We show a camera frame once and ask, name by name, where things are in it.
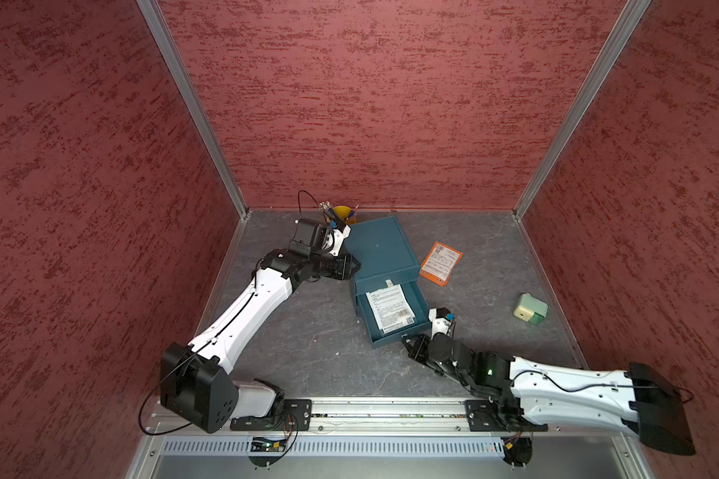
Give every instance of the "vent grille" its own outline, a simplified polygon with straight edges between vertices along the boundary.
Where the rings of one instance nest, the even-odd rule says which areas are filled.
[[[163,455],[244,456],[250,437],[168,437]],[[279,453],[250,453],[277,455]],[[288,455],[366,457],[503,457],[500,438],[301,436]]]

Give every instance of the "metal bracket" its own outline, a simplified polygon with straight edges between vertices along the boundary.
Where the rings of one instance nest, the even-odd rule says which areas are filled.
[[[554,167],[556,160],[560,157],[567,142],[573,136],[575,129],[583,119],[589,105],[594,101],[596,92],[607,79],[608,73],[613,69],[618,56],[623,51],[626,43],[629,41],[631,34],[634,32],[636,25],[639,24],[642,15],[651,0],[627,0],[623,6],[620,16],[613,25],[613,30],[607,36],[607,40],[602,45],[602,49],[597,55],[594,64],[589,70],[584,83],[580,85],[578,94],[570,105],[570,109],[556,130],[554,139],[551,140],[544,157],[540,160],[532,178],[527,183],[522,196],[519,198],[514,213],[517,218],[522,219],[535,196],[540,191],[540,187],[544,184],[546,177]]]
[[[170,28],[168,28],[168,23],[165,21],[162,10],[160,10],[158,0],[136,0],[136,3],[141,8],[141,13],[144,15],[155,42],[157,42],[160,53],[163,54],[168,70],[173,75],[173,81],[175,81],[176,87],[179,88],[179,92],[184,98],[186,108],[189,110],[189,114],[192,115],[192,120],[195,121],[202,141],[205,142],[205,147],[208,149],[208,153],[218,170],[218,175],[231,197],[231,202],[234,203],[234,208],[240,218],[244,218],[248,214],[248,205],[245,204],[242,191],[231,175],[231,169],[226,161],[224,150],[221,148],[220,142],[213,132],[211,121],[202,107],[200,96],[197,94],[192,78],[189,76],[189,72],[181,59],[179,49],[173,41],[173,36],[170,33]]]
[[[494,402],[467,399],[463,401],[463,405],[471,432],[546,432],[549,430],[548,425],[538,426],[524,418],[517,418],[506,425],[500,424],[496,419],[499,416],[499,407]]]
[[[298,432],[309,430],[311,423],[311,399],[285,399],[283,411],[277,414],[275,418],[285,416],[288,418],[288,428],[296,428]],[[274,427],[272,418],[236,418],[229,423],[231,431],[270,431]]]
[[[463,401],[471,432],[505,432],[506,428],[495,422],[498,407],[489,401]]]

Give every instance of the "metal corner post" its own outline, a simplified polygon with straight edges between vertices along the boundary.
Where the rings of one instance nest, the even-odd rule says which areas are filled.
[[[223,295],[224,293],[226,281],[229,278],[229,273],[231,272],[231,267],[234,264],[234,259],[237,257],[237,250],[240,248],[240,243],[242,242],[242,236],[245,233],[245,226],[248,224],[248,220],[248,216],[243,216],[242,218],[240,218],[237,227],[234,229],[234,235],[231,237],[231,242],[229,243],[229,248],[227,249],[226,255],[224,256],[224,261],[221,263],[221,266],[218,270],[218,275],[216,276],[216,280],[213,283],[211,293],[208,296],[208,302],[205,304],[205,308],[202,311],[202,317],[200,318],[200,322],[197,325],[195,336],[204,331],[205,328],[210,326],[211,323],[213,323],[213,321],[216,319],[216,308],[218,308],[218,303],[220,302],[221,295]]]
[[[195,121],[197,130],[200,131],[200,136],[202,137],[202,141],[205,142],[205,147],[208,149],[211,158],[213,158],[213,163],[216,165],[216,169],[218,169],[221,181],[224,182],[224,186],[231,197],[231,201],[234,203],[234,207],[237,209],[240,219],[245,218],[248,214],[248,206],[242,198],[240,187],[231,175],[224,150],[220,148],[218,138],[216,138],[215,133],[213,133],[211,122],[205,114],[205,109],[202,107],[200,97],[195,90],[195,86],[192,84],[189,72],[186,71],[179,50],[173,42],[173,36],[170,33],[168,24],[165,22],[165,17],[163,17],[163,12],[160,10],[157,0],[136,0],[136,3],[139,4],[146,24],[149,25],[149,30],[152,32],[155,42],[157,42],[157,46],[163,54],[163,59],[165,59],[165,63],[167,63],[168,69],[173,75],[173,81],[175,81],[176,86],[179,87],[179,92],[181,92],[186,107],[189,109],[189,113]]]
[[[604,83],[607,74],[613,69],[616,60],[629,41],[636,25],[639,24],[650,1],[651,0],[628,0],[626,2],[623,11],[613,26],[613,30],[610,32],[610,35],[608,35],[607,40],[605,40],[602,46],[602,50],[596,57],[594,65],[591,66],[589,74],[586,76],[580,90],[578,90],[578,94],[575,100],[573,100],[570,110],[567,111],[567,115],[556,131],[554,139],[551,140],[546,154],[540,160],[535,174],[530,179],[530,182],[527,183],[527,187],[519,198],[517,207],[514,209],[517,218],[522,219],[538,191],[540,191],[540,187],[554,167],[556,160],[570,140],[570,137],[573,136],[573,132],[577,128],[578,123],[580,123],[580,120],[584,117],[591,102],[594,101],[596,92],[599,91]]]
[[[519,235],[522,237],[522,242],[524,243],[525,247],[527,247],[527,252],[530,254],[530,260],[533,263],[533,269],[535,269],[535,273],[537,273],[538,279],[540,279],[540,283],[543,286],[546,295],[548,296],[551,309],[556,313],[556,315],[560,318],[560,321],[562,322],[562,329],[564,331],[565,340],[567,341],[567,345],[570,347],[570,351],[573,353],[573,358],[578,363],[579,367],[589,369],[589,365],[586,362],[584,353],[580,350],[580,346],[578,346],[578,340],[575,339],[573,329],[570,327],[570,322],[567,321],[567,316],[565,316],[564,314],[564,310],[562,309],[562,303],[559,302],[559,298],[556,296],[556,291],[551,285],[551,281],[546,274],[544,265],[540,262],[538,252],[535,250],[535,246],[533,246],[533,242],[530,240],[530,235],[527,235],[527,230],[524,228],[524,224],[522,223],[522,220],[520,218],[514,217],[514,220],[517,223],[517,228],[519,229]]]

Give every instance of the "yellow cup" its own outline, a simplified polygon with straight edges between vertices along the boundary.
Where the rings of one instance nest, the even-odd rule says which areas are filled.
[[[336,206],[333,209],[336,210],[336,213],[344,220],[345,224],[353,225],[356,222],[356,215],[352,208],[348,206]]]

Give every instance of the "red textured wall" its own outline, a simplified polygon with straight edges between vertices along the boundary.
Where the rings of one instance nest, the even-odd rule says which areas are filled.
[[[695,393],[659,476],[719,478],[719,2],[653,0],[525,221],[590,365]]]
[[[163,0],[252,207],[511,209],[623,0]]]
[[[0,478],[123,476],[234,215],[134,1],[0,1]]]

